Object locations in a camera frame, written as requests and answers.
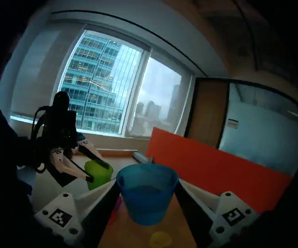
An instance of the glass wall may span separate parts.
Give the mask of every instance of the glass wall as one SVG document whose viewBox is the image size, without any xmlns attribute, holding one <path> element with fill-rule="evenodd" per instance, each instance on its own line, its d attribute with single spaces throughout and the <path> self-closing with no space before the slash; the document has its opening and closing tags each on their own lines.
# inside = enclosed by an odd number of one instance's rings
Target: glass wall
<svg viewBox="0 0 298 248">
<path fill-rule="evenodd" d="M 294 175 L 298 168 L 298 106 L 277 93 L 231 83 L 219 149 Z"/>
</svg>

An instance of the glass building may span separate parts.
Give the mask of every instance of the glass building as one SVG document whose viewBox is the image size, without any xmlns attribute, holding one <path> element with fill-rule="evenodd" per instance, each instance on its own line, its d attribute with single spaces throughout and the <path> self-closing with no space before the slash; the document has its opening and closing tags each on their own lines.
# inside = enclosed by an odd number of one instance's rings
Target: glass building
<svg viewBox="0 0 298 248">
<path fill-rule="evenodd" d="M 70 96 L 69 109 L 77 111 L 77 128 L 121 133 L 141 54 L 116 38 L 84 33 L 61 85 Z"/>
</svg>

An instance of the plastic cup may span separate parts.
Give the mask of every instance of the plastic cup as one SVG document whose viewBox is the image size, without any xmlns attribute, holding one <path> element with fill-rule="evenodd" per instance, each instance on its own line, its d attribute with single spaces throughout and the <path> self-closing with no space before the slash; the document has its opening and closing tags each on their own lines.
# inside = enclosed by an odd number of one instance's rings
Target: plastic cup
<svg viewBox="0 0 298 248">
<path fill-rule="evenodd" d="M 87 182 L 89 190 L 93 190 L 110 181 L 113 168 L 108 163 L 96 159 L 85 163 L 85 171 L 94 177 L 94 181 Z"/>
<path fill-rule="evenodd" d="M 164 218 L 179 176 L 164 165 L 137 164 L 123 168 L 116 179 L 130 217 L 151 226 Z"/>
</svg>

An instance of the windowsill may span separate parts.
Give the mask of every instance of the windowsill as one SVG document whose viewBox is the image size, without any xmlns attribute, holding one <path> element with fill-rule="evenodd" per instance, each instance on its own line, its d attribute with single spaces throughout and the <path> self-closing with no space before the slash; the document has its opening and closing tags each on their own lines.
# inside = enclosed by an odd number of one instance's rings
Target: windowsill
<svg viewBox="0 0 298 248">
<path fill-rule="evenodd" d="M 26 122 L 32 124 L 33 120 L 27 119 L 27 118 L 22 118 L 22 117 L 17 117 L 17 116 L 10 116 L 10 119 L 19 121 L 19 122 Z M 143 140 L 143 141 L 148 141 L 150 138 L 133 138 L 133 137 L 125 137 L 121 134 L 108 134 L 108 133 L 101 133 L 101 132 L 96 132 L 96 131 L 90 131 L 90 130 L 84 130 L 84 129 L 76 129 L 77 132 L 83 133 L 83 134 L 94 134 L 94 135 L 100 135 L 104 137 L 114 137 L 114 138 L 127 138 L 127 139 L 135 139 L 135 140 Z"/>
</svg>

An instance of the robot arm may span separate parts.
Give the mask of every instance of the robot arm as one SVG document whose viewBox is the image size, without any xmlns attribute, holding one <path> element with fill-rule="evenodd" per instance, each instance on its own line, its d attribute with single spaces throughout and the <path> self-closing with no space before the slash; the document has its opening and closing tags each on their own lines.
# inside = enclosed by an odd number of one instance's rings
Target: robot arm
<svg viewBox="0 0 298 248">
<path fill-rule="evenodd" d="M 115 179 L 78 198 L 63 192 L 35 217 L 69 245 L 96 247 L 119 195 Z M 259 216 L 230 191 L 216 196 L 179 179 L 175 195 L 198 247 L 228 243 Z"/>
</svg>

